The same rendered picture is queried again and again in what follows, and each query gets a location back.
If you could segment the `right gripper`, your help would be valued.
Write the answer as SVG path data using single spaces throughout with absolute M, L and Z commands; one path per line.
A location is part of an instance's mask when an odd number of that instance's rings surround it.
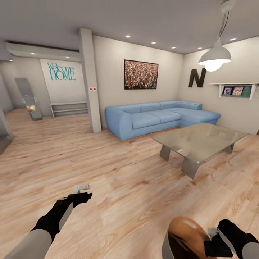
M 226 251 L 219 246 L 216 236 L 211 241 L 204 241 L 205 255 L 207 257 L 233 257 L 232 251 Z

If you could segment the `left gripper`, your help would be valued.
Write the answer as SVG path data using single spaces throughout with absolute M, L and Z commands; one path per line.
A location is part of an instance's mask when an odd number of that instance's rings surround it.
M 77 205 L 82 204 L 82 203 L 86 203 L 88 202 L 88 200 L 92 197 L 92 193 L 88 194 L 87 192 L 84 192 L 83 194 L 70 194 L 68 195 L 68 197 L 75 197 L 77 199 Z

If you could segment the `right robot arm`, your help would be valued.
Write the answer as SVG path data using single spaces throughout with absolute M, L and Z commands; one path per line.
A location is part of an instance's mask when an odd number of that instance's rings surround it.
M 259 241 L 240 230 L 228 219 L 221 220 L 217 228 L 207 228 L 211 241 L 204 241 L 207 257 L 233 257 L 259 259 Z

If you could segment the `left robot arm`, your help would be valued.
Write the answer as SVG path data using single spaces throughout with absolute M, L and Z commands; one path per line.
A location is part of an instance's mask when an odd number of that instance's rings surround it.
M 90 185 L 75 185 L 73 194 L 58 199 L 53 208 L 39 218 L 31 232 L 3 259 L 44 259 L 73 208 L 92 197 L 92 193 L 80 193 L 80 190 L 89 189 Z

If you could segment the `trash can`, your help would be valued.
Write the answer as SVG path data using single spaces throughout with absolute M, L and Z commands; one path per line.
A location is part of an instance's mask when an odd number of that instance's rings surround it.
M 187 220 L 196 229 L 184 222 Z M 205 255 L 204 241 L 211 241 L 210 236 L 194 220 L 179 216 L 169 223 L 162 245 L 163 259 L 217 259 Z

